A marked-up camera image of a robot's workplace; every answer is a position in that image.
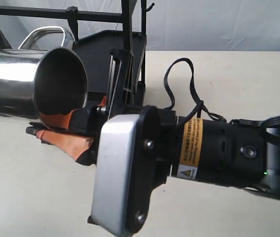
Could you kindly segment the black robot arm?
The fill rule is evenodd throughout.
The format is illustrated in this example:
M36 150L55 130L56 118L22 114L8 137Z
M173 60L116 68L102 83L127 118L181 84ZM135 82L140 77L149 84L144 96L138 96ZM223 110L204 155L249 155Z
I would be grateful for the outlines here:
M172 106L158 109L130 103L133 56L111 51L113 77L97 106L72 110L51 119L56 130L32 122L26 129L43 143L57 146L77 163L105 171L101 197L132 208L149 206L152 191L169 176L225 187L280 200L280 116L264 121L233 119L209 113L190 81L196 106L179 117Z

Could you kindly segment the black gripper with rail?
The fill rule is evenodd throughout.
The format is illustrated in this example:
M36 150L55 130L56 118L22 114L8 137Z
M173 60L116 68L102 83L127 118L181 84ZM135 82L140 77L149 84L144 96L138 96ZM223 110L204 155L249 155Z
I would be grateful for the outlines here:
M90 166L97 163L100 128L106 120L116 115L138 114L143 107L144 91L134 92L131 78L133 55L128 50L112 49L108 91L98 105L87 103L84 108L71 110L67 114L47 115L40 112L44 126L29 126L26 133L35 136L43 144L53 145L70 156L77 163ZM171 134L176 127L175 112L171 109L157 109L160 119L160 136L157 141L158 156L152 184L166 183L170 172ZM84 136L58 133L51 130L71 130Z

